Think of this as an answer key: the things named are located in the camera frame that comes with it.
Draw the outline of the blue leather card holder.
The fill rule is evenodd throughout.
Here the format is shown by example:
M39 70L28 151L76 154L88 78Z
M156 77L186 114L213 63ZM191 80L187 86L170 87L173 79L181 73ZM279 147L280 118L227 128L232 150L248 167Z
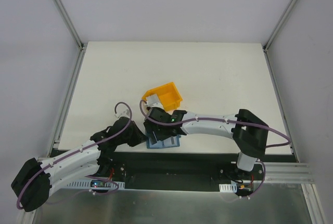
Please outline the blue leather card holder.
M157 141L157 143L153 144L151 142L151 138L149 138L146 142L147 149L165 149L165 148L174 148L180 147L180 135L172 136L163 141Z

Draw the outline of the yellow plastic bin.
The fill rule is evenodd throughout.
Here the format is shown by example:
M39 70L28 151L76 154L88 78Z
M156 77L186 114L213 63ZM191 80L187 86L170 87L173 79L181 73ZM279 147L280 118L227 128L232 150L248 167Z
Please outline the yellow plastic bin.
M165 111L178 109L183 100L174 82L169 82L146 91L142 99L146 101L146 97L153 94L158 95L160 104Z

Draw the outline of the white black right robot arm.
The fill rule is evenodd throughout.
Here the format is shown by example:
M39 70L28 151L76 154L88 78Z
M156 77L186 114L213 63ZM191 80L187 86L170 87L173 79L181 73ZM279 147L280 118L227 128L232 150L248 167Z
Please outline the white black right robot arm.
M240 152L234 173L243 180L252 175L255 162L265 155L268 137L268 125L247 109L233 115L210 116L185 110L169 114L152 107L144 127L153 143L190 134L222 136L235 141Z

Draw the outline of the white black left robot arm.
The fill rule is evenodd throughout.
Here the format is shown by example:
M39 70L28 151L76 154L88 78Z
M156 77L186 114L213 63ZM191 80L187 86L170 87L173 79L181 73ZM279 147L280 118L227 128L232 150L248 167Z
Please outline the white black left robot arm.
M27 160L11 183L18 198L17 208L36 210L56 191L81 177L106 176L111 155L118 146L135 147L146 140L134 121L121 117L79 147L43 161Z

